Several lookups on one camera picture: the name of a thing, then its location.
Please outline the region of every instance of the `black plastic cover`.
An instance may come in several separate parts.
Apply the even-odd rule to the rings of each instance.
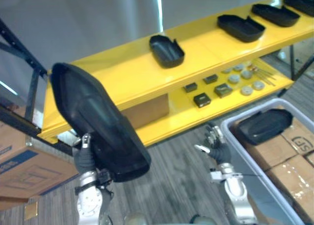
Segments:
[[[177,41],[173,42],[167,36],[154,35],[149,40],[150,48],[160,65],[172,68],[180,65],[184,60],[184,51]]]
[[[254,4],[252,12],[279,26],[292,26],[299,20],[300,15],[286,7],[276,8],[267,4]]]
[[[243,42],[253,42],[265,31],[265,27],[250,16],[243,19],[236,15],[222,15],[218,17],[218,26]]]
[[[314,0],[284,0],[284,3],[314,17]]]
[[[292,124],[292,118],[287,110],[270,109],[241,121],[235,131],[245,142],[258,145],[281,134]]]
[[[51,84],[63,118],[80,137],[91,134],[99,170],[109,170],[116,182],[132,180],[149,170],[147,150],[97,79],[79,67],[56,63]]]

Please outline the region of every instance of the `small parts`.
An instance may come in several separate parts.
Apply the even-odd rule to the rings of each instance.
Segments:
[[[254,81],[252,84],[253,89],[255,90],[262,90],[265,87],[265,84],[259,80]]]
[[[241,93],[245,96],[249,96],[253,93],[253,89],[246,85],[241,88]]]
[[[243,79],[250,79],[250,78],[252,78],[252,72],[251,71],[242,71],[241,77]]]
[[[199,108],[210,104],[211,101],[210,98],[205,93],[201,93],[195,96],[193,100]]]
[[[220,97],[223,98],[227,95],[229,95],[232,92],[232,88],[226,84],[223,83],[221,85],[218,85],[215,87],[214,92]]]
[[[228,69],[225,69],[224,71],[222,71],[222,73],[224,73],[224,74],[228,74],[228,73],[230,73],[230,72],[231,72],[231,70],[232,70],[232,68],[228,68]]]
[[[205,84],[211,84],[211,83],[216,82],[217,80],[218,80],[218,76],[216,74],[208,76],[208,77],[203,79]]]
[[[197,90],[197,84],[196,83],[191,83],[191,84],[188,84],[186,86],[183,87],[184,90],[189,93],[189,92],[192,92],[194,90]]]
[[[253,64],[248,67],[250,71],[252,71],[258,78],[260,78],[262,81],[264,81],[266,84],[275,86],[273,82],[271,82],[268,78],[276,80],[276,78],[273,77],[273,74],[271,72],[268,72],[266,70],[263,70],[261,68],[258,68],[257,66],[254,66]]]
[[[239,64],[233,67],[233,70],[236,72],[240,72],[244,69],[244,65],[243,64]]]
[[[229,76],[228,81],[231,84],[237,84],[240,81],[240,76],[239,75],[231,75],[231,76]]]

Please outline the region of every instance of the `plastic bin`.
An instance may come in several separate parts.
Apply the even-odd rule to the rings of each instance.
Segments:
[[[221,123],[220,127],[230,146],[232,154],[231,163],[234,165],[237,172],[244,174],[243,181],[261,212],[265,216],[277,219],[285,225],[303,225],[304,223],[293,210],[290,203],[229,130],[229,127],[235,121],[252,116],[259,111],[276,108],[279,105],[291,112],[295,118],[310,131],[314,132],[314,123],[297,108],[283,99],[272,99],[239,115],[228,118]]]

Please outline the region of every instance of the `cardboard box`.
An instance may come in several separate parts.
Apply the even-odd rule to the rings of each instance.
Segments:
[[[314,168],[300,155],[269,170],[267,176],[295,201],[294,208],[305,222],[314,221]]]
[[[28,199],[24,198],[10,198],[10,197],[0,197],[0,211],[11,209],[13,207],[27,203]]]
[[[257,146],[247,144],[246,150],[263,171],[297,155],[297,152],[280,135]]]
[[[306,159],[312,164],[312,166],[314,166],[314,152],[309,154]]]
[[[121,112],[128,118],[133,128],[140,128],[169,113],[168,94],[140,103]]]
[[[292,125],[281,134],[300,155],[314,150],[314,134],[293,118]]]
[[[0,196],[29,198],[77,175],[70,156],[3,125],[0,128]]]

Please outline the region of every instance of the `shelf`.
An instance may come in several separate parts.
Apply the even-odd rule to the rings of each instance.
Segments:
[[[280,0],[263,0],[270,4]],[[176,38],[185,51],[184,62],[164,69],[149,50],[150,36],[74,61],[97,78],[106,88],[120,110],[173,92],[180,87],[214,74],[246,60],[259,57],[313,36],[314,20],[301,15],[293,27],[279,27],[252,15],[266,31],[257,41],[243,43],[217,27],[222,14],[250,15],[251,4],[215,14],[165,31]],[[44,121],[39,137],[56,141],[55,136],[70,129],[54,103],[48,83],[44,107]]]
[[[149,146],[181,131],[206,122],[216,116],[227,113],[292,85],[293,82],[290,79],[263,62],[261,59],[255,59],[253,64],[271,72],[273,74],[272,77],[276,80],[269,80],[273,82],[275,86],[266,84],[263,90],[254,90],[250,96],[244,96],[240,93],[241,87],[244,85],[251,85],[255,80],[260,79],[256,75],[253,75],[249,80],[241,78],[240,83],[230,84],[227,82],[229,75],[240,74],[240,72],[231,71],[229,74],[219,72],[217,74],[218,80],[212,84],[206,85],[202,80],[198,81],[198,89],[190,93],[186,93],[183,88],[170,92],[169,115],[136,130],[144,145]],[[221,99],[213,90],[215,86],[222,83],[228,83],[232,87],[233,92]],[[193,101],[193,97],[203,92],[210,97],[211,103],[202,108],[198,108]]]

